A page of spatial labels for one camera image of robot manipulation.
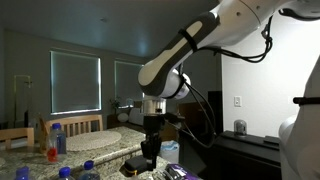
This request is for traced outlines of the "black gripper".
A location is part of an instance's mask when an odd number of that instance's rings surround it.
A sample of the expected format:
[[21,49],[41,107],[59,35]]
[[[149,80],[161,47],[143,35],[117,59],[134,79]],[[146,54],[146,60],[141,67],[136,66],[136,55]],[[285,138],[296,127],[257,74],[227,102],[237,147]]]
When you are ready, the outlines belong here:
[[[163,141],[178,140],[178,130],[185,118],[178,113],[168,112],[163,98],[146,98],[143,100],[143,128],[147,135],[159,135]],[[161,147],[161,138],[154,137],[152,143],[140,143],[143,157],[151,158],[150,170],[156,168],[157,156]]]

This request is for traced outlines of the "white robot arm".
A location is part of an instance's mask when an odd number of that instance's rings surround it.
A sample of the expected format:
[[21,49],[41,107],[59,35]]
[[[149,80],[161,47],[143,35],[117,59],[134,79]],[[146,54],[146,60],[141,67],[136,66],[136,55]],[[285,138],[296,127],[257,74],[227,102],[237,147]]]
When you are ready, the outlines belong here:
[[[300,21],[319,18],[320,0],[220,0],[218,6],[191,21],[140,70],[138,82],[143,98],[143,127],[146,139],[141,142],[147,169],[156,168],[160,150],[159,131],[164,124],[166,101],[181,99],[189,89],[189,77],[177,68],[191,54],[212,50],[233,57],[227,46],[234,45],[270,21],[275,11]],[[320,177],[320,70],[315,66],[302,97],[295,121],[280,126],[280,157],[283,180],[319,180]]]

